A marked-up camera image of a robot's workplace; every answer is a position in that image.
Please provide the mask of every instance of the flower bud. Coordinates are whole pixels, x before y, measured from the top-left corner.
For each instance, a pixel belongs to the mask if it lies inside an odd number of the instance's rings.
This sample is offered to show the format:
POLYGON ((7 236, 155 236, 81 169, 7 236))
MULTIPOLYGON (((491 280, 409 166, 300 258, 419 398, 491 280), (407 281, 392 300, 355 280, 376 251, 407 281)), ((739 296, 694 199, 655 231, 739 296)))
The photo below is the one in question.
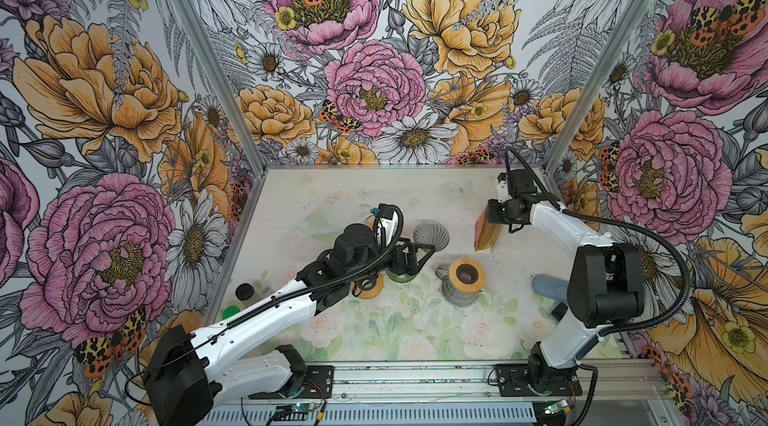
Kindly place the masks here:
POLYGON ((139 160, 139 151, 126 142, 120 142, 118 148, 118 161, 127 168, 132 168, 139 160))
POLYGON ((53 139, 38 139, 31 143, 20 144, 26 151, 46 168, 55 169, 74 164, 72 154, 64 150, 64 145, 53 139))
POLYGON ((736 197, 739 209, 745 214, 761 215, 768 209, 768 193, 758 188, 746 188, 736 197))
POLYGON ((389 8, 389 28, 402 34, 402 25, 406 23, 406 17, 396 8, 389 8))
POLYGON ((0 94, 0 125, 17 128, 24 125, 24 112, 15 102, 0 94))
POLYGON ((762 133, 768 133, 768 101, 763 101, 744 118, 745 141, 752 142, 762 133))

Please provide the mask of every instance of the table surface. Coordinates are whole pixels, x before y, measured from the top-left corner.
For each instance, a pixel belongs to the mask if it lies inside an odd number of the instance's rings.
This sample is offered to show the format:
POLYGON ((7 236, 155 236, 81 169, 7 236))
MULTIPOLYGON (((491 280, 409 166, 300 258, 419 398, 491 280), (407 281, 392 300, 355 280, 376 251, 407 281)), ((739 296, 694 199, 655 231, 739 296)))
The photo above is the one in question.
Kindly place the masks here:
MULTIPOLYGON (((475 222, 496 196, 496 168, 273 169, 266 176, 219 312, 240 304, 235 288, 249 282, 266 297, 292 279, 336 236, 362 222, 380 202, 405 216, 402 237, 421 222, 443 224, 451 236, 422 272, 405 284, 384 277, 377 297, 348 296, 312 320, 285 330, 253 351, 293 344, 308 362, 523 359, 537 338, 532 324, 554 328, 555 301, 535 295, 533 275, 568 279, 572 259, 543 232, 505 231, 490 252, 475 252, 475 222), (325 229, 324 234, 307 234, 325 229), (442 296, 437 267, 473 258, 487 275, 475 304, 456 307, 442 296)), ((613 338, 588 357, 620 358, 613 338)))

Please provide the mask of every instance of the black cable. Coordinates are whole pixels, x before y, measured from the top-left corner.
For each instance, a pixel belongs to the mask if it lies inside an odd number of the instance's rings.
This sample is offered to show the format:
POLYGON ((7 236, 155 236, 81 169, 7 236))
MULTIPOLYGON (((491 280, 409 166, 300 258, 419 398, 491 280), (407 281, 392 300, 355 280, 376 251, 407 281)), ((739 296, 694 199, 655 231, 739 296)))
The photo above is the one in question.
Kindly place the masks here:
POLYGON ((498 374, 496 374, 496 384, 491 384, 491 374, 493 374, 494 371, 498 371, 498 367, 493 368, 491 372, 488 373, 488 377, 485 378, 485 383, 488 386, 498 386, 498 374))
POLYGON ((253 426, 250 421, 248 421, 248 417, 245 416, 245 407, 243 406, 243 398, 240 398, 240 410, 243 412, 243 419, 245 420, 245 424, 248 426, 253 426))
MULTIPOLYGON (((680 269, 680 277, 682 278, 683 284, 680 287, 680 294, 677 295, 677 297, 674 300, 674 303, 672 303, 672 306, 669 306, 666 311, 650 319, 647 319, 646 321, 633 322, 633 323, 620 325, 620 326, 610 326, 609 328, 601 329, 600 332, 598 333, 600 336, 607 336, 615 332, 627 332, 627 331, 636 331, 638 329, 652 328, 653 326, 660 325, 661 323, 667 321, 667 319, 672 318, 683 307, 683 305, 686 302, 686 299, 690 295, 690 271, 688 271, 688 267, 686 267, 685 259, 683 259, 683 256, 680 254, 680 252, 677 251, 677 248, 675 248, 666 239, 662 238, 660 235, 656 234, 655 232, 649 231, 646 228, 642 228, 638 225, 632 224, 631 222, 616 221, 615 219, 609 219, 609 218, 599 218, 597 216, 580 214, 578 212, 573 212, 570 209, 561 208, 561 205, 553 199, 553 196, 549 193, 546 186, 544 186, 541 179, 538 178, 534 170, 531 168, 531 165, 527 161, 525 161, 525 159, 517 151, 515 151, 512 146, 507 146, 506 151, 512 152, 514 157, 520 162, 520 164, 522 164, 525 170, 528 171, 528 173, 533 177, 533 180, 536 182, 536 185, 540 188, 540 190, 546 194, 550 204, 552 204, 552 206, 555 207, 556 209, 561 210, 563 214, 574 217, 576 219, 581 219, 582 221, 600 222, 602 224, 612 225, 617 228, 630 229, 632 231, 639 232, 642 235, 646 235, 647 237, 653 239, 654 241, 662 245, 672 255, 675 262, 677 262, 677 267, 680 269)), ((504 154, 504 163, 507 166, 507 171, 509 171, 509 154, 504 154)))
POLYGON ((579 426, 584 421, 584 418, 587 417, 587 412, 589 412, 589 407, 592 405, 592 400, 594 399, 594 390, 598 386, 598 368, 590 364, 579 364, 578 366, 581 369, 591 371, 592 378, 589 380, 589 391, 587 392, 587 400, 584 401, 584 407, 581 409, 576 421, 574 421, 571 426, 579 426))
POLYGON ((379 210, 379 214, 376 215, 377 218, 381 218, 381 216, 384 214, 385 211, 394 211, 398 216, 398 222, 397 227, 395 228, 395 233, 392 235, 392 239, 389 241, 389 244, 384 249, 384 251, 378 255, 373 261, 368 263, 365 267, 362 269, 359 269, 357 271, 353 271, 347 275, 344 275, 342 277, 338 277, 337 279, 332 279, 328 282, 324 282, 319 285, 314 285, 310 287, 304 287, 303 289, 300 289, 299 291, 289 292, 282 296, 273 297, 272 301, 269 301, 262 306, 257 307, 253 311, 248 311, 246 314, 236 317, 232 321, 226 323, 226 328, 216 335, 212 336, 212 338, 216 338, 220 335, 223 335, 225 331, 235 328, 248 320, 250 320, 252 317, 258 316, 267 309, 271 309, 272 307, 275 307, 279 305, 281 302, 289 301, 290 299, 312 294, 313 292, 322 291, 323 289, 329 289, 331 287, 336 287, 338 285, 350 282, 355 277, 360 277, 361 275, 365 275, 367 272, 372 271, 375 269, 381 261, 386 259, 386 257, 389 255, 390 252, 394 251, 395 247, 397 246, 398 239, 400 239, 400 234, 402 233, 402 224, 403 224, 403 215, 402 211, 399 207, 395 205, 386 205, 383 208, 379 210))
POLYGON ((188 352, 186 352, 186 353, 184 353, 184 354, 181 354, 181 355, 180 355, 178 358, 175 358, 175 359, 171 359, 171 360, 170 360, 170 361, 168 361, 167 363, 162 363, 160 366, 157 366, 157 367, 155 367, 155 368, 146 368, 146 369, 144 369, 143 371, 139 371, 139 372, 137 372, 136 374, 133 374, 132 376, 130 376, 130 377, 128 378, 128 380, 126 380, 126 382, 125 382, 125 385, 123 386, 123 393, 125 393, 125 395, 126 395, 126 396, 128 396, 128 397, 129 397, 131 400, 133 400, 134 402, 137 402, 137 403, 139 403, 139 404, 143 404, 144 406, 149 406, 149 407, 152 407, 152 404, 150 404, 150 403, 145 403, 145 402, 143 402, 143 401, 141 401, 141 400, 138 400, 138 399, 136 399, 136 398, 134 398, 133 396, 131 396, 131 395, 130 395, 130 392, 129 392, 129 390, 128 390, 128 385, 130 384, 130 382, 131 382, 131 381, 133 381, 133 380, 134 380, 134 378, 137 378, 137 377, 139 377, 139 376, 140 376, 140 375, 142 375, 142 374, 146 374, 146 373, 155 372, 155 371, 157 371, 158 369, 162 369, 162 368, 165 368, 166 366, 168 366, 168 364, 173 364, 173 363, 175 363, 176 361, 180 360, 181 358, 186 358, 186 357, 187 357, 187 354, 190 354, 190 353, 192 353, 193 351, 196 351, 197 349, 199 349, 199 348, 202 348, 204 345, 206 345, 206 344, 210 343, 210 342, 211 342, 211 341, 212 341, 214 338, 216 338, 216 336, 211 336, 211 337, 210 337, 210 338, 208 338, 208 339, 207 339, 205 342, 202 342, 202 343, 200 343, 200 344, 197 344, 197 346, 195 346, 194 348, 192 348, 192 350, 191 350, 191 351, 188 351, 188 352))

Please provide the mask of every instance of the yellow peony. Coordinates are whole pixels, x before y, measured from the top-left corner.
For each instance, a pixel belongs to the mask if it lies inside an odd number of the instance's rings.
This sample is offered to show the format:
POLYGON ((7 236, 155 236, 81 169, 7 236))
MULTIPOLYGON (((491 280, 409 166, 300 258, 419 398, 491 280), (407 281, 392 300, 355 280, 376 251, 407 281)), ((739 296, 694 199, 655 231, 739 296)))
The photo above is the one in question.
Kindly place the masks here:
POLYGON ((257 144, 264 138, 285 146, 315 133, 312 109, 281 88, 266 85, 245 88, 236 101, 257 144))
POLYGON ((104 24, 86 31, 75 21, 50 16, 29 21, 27 35, 48 61, 16 58, 13 83, 29 104, 35 126, 50 139, 84 138, 83 155, 101 147, 107 135, 125 139, 149 162, 163 143, 181 132, 179 95, 148 44, 132 38, 134 51, 122 105, 114 90, 113 42, 104 24))
MULTIPOLYGON (((576 105, 576 98, 580 92, 581 88, 573 89, 567 94, 556 92, 552 96, 545 95, 541 100, 534 102, 535 113, 524 116, 518 125, 520 139, 541 144, 559 134, 565 120, 576 105)), ((571 143, 571 151, 579 160, 587 161, 598 151, 598 145, 603 142, 604 114, 605 101, 598 97, 571 143)))
POLYGON ((487 0, 406 0, 402 13, 418 31, 416 38, 433 37, 438 46, 435 70, 456 75, 463 72, 482 78, 504 62, 510 53, 520 10, 508 0, 480 19, 455 27, 467 15, 487 4, 487 0))
POLYGON ((336 141, 328 141, 327 151, 322 149, 317 156, 316 164, 341 165, 378 165, 379 160, 373 151, 363 143, 350 141, 339 137, 336 141))
POLYGON ((509 103, 512 84, 502 82, 494 85, 465 75, 438 81, 429 92, 429 98, 452 107, 444 123, 456 123, 458 135, 451 138, 451 155, 474 151, 480 143, 491 136, 491 128, 498 131, 504 125, 504 109, 509 103))

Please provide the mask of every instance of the metal base plate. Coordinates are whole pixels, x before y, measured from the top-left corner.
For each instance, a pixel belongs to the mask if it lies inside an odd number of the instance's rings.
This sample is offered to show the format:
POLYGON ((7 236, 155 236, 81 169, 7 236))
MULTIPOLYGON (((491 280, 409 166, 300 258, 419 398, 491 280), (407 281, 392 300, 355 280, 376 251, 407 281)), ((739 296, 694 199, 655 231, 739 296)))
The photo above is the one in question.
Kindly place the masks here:
POLYGON ((580 396, 581 384, 574 375, 566 381, 552 381, 546 383, 549 394, 541 394, 528 386, 526 373, 527 364, 499 364, 496 366, 498 374, 498 393, 502 398, 513 398, 520 396, 580 396))
MULTIPOLYGON (((328 399, 331 397, 331 393, 333 393, 333 366, 310 365, 310 370, 306 373, 306 379, 317 384, 317 386, 322 389, 322 392, 305 384, 296 397, 291 399, 328 399)), ((278 393, 258 393, 250 394, 248 398, 282 399, 283 397, 278 393)))

